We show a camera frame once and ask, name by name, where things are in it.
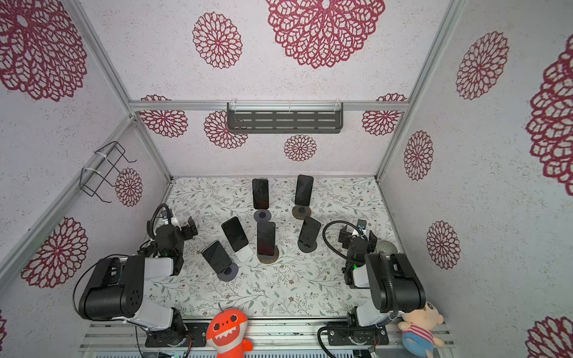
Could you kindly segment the black stand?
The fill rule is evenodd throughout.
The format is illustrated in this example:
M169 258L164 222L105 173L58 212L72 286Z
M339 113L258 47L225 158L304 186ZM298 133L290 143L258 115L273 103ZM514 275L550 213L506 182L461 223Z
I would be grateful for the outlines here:
M303 253L306 253L306 254L314 252L317 249L316 241L311 241L310 244L308 244L306 242L299 240L297 242L297 244L298 244L299 250Z

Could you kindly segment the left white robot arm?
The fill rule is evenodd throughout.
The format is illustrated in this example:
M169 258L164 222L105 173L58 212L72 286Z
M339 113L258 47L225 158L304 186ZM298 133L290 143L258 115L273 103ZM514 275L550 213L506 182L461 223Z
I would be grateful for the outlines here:
M181 225L167 204L160 204L146 224L147 244L137 254L111 254L91 266L90 278L74 311L92 322L121 321L142 329L152 347L193 344L192 334L174 307L144 294L146 281L175 277L184 265L184 243L198 234L195 222Z

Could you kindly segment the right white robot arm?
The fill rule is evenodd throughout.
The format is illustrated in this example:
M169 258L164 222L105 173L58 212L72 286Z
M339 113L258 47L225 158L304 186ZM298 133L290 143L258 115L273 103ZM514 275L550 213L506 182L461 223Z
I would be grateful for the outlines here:
M343 278L352 289L361 289L366 301L353 307L345 323L326 326L332 345L382 345L388 343L386 326L405 313L421 310L425 290L405 254L380 251L378 237L366 222L356 225L334 220L325 225L326 246L345 260Z

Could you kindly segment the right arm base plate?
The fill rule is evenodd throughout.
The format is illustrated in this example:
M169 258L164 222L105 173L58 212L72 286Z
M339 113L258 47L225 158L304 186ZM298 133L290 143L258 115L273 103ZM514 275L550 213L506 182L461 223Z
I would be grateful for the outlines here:
M389 337L385 327L353 328L343 322L326 324L328 344L332 346L378 346L388 345Z

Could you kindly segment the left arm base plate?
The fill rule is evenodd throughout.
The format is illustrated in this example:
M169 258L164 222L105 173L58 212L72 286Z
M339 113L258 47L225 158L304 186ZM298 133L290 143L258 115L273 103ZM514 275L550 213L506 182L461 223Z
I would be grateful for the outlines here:
M207 322L184 322L176 328L147 333L146 348L202 348L206 346Z

